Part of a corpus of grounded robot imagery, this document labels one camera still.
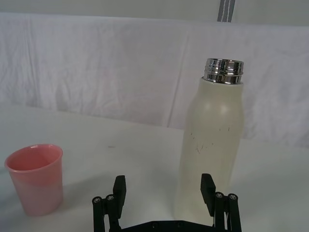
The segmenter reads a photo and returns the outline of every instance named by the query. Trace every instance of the plastic cup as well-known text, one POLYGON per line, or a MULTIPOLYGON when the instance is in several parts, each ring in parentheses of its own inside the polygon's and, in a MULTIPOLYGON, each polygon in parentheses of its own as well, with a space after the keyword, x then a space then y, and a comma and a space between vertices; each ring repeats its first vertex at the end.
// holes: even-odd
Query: plastic cup
POLYGON ((28 216, 51 213, 63 201, 62 149, 52 144, 22 148, 5 160, 28 216))

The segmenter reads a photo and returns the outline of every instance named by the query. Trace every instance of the white cloth backdrop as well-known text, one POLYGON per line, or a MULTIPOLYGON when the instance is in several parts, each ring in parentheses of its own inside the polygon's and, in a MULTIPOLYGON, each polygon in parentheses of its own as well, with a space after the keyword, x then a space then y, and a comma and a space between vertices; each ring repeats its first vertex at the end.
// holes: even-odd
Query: white cloth backdrop
POLYGON ((309 27, 0 14, 0 102, 182 128, 207 58, 245 62, 244 137, 309 147, 309 27))

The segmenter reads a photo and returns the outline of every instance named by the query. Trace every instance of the table surface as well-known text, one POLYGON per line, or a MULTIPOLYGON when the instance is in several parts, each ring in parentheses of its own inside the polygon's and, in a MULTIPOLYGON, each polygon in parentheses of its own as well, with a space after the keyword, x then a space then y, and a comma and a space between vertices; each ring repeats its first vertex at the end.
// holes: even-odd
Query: table surface
MULTIPOLYGON (((94 196, 126 175, 123 228, 172 219, 183 131, 112 119, 0 104, 0 231, 91 232, 94 196), (27 217, 5 158, 40 143, 64 150, 63 204, 27 217)), ((239 196, 243 231, 308 231, 309 150, 241 140, 230 192, 239 196)))

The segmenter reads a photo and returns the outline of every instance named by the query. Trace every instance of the white water bottle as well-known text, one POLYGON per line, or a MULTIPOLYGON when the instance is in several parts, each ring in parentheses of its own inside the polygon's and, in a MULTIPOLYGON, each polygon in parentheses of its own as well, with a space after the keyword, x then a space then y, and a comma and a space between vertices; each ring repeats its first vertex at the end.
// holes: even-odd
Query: white water bottle
POLYGON ((200 191, 202 173, 212 175, 216 191, 227 193, 244 124, 242 70, 241 61, 207 60, 186 118, 174 208, 177 220, 212 225, 200 191))

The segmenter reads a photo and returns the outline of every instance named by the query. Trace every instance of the screw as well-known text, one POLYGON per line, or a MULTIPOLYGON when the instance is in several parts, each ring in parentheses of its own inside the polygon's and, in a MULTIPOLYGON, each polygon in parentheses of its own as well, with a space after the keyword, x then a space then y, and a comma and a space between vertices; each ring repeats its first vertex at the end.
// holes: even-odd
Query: screw
POLYGON ((158 226, 159 226, 158 223, 156 223, 156 222, 153 223, 153 228, 154 228, 154 229, 155 229, 155 228, 158 228, 158 226))
POLYGON ((237 196, 235 196, 234 194, 230 195, 230 199, 231 200, 236 200, 237 199, 237 196))
POLYGON ((101 199, 100 199, 99 197, 97 197, 97 198, 95 198, 95 199, 93 200, 94 203, 98 203, 99 201, 101 201, 101 199))
POLYGON ((108 200, 108 201, 114 200, 114 196, 108 196, 108 197, 107 197, 107 200, 108 200))
POLYGON ((218 193, 216 193, 216 197, 217 197, 217 198, 222 198, 223 196, 222 196, 221 193, 218 192, 218 193))

